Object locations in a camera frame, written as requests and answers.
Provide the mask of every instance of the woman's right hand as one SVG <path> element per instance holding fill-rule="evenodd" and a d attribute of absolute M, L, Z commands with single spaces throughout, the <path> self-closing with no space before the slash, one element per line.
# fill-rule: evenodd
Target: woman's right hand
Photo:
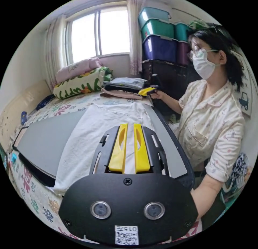
<path fill-rule="evenodd" d="M 152 93 L 150 96 L 152 99 L 162 99 L 164 97 L 164 92 L 157 90 L 157 92 Z"/>

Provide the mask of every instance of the shirt pocket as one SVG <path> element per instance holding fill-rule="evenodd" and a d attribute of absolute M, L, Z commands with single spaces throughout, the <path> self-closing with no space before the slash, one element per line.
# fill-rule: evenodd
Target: shirt pocket
<path fill-rule="evenodd" d="M 188 128 L 188 133 L 190 136 L 192 149 L 197 147 L 204 147 L 208 142 L 208 138 L 204 134 L 198 132 L 195 126 Z"/>

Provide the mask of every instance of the black hair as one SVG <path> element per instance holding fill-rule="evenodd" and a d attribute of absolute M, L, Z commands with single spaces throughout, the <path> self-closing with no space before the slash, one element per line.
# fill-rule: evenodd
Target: black hair
<path fill-rule="evenodd" d="M 215 34 L 208 29 L 189 32 L 188 41 L 190 46 L 192 38 L 194 37 L 197 37 L 207 43 L 211 49 L 223 51 L 226 54 L 227 62 L 225 64 L 225 70 L 228 80 L 232 85 L 237 85 L 237 91 L 239 92 L 241 86 L 243 85 L 242 77 L 244 74 L 239 60 L 234 54 L 231 53 L 229 45 L 224 42 L 220 35 Z"/>

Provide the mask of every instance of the white face mask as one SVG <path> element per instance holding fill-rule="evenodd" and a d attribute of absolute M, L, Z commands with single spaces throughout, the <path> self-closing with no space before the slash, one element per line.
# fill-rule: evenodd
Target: white face mask
<path fill-rule="evenodd" d="M 217 50 L 206 51 L 205 49 L 200 49 L 195 53 L 193 53 L 192 55 L 194 69 L 204 80 L 207 80 L 213 74 L 215 67 L 217 66 L 216 64 L 209 62 L 207 59 L 207 56 L 208 56 L 207 52 L 212 52 L 212 51 L 217 51 Z"/>

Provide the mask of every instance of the window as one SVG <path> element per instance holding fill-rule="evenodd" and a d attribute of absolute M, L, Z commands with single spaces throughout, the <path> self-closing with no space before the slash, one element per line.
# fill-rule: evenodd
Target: window
<path fill-rule="evenodd" d="M 70 23 L 70 60 L 130 52 L 126 6 L 105 8 Z"/>

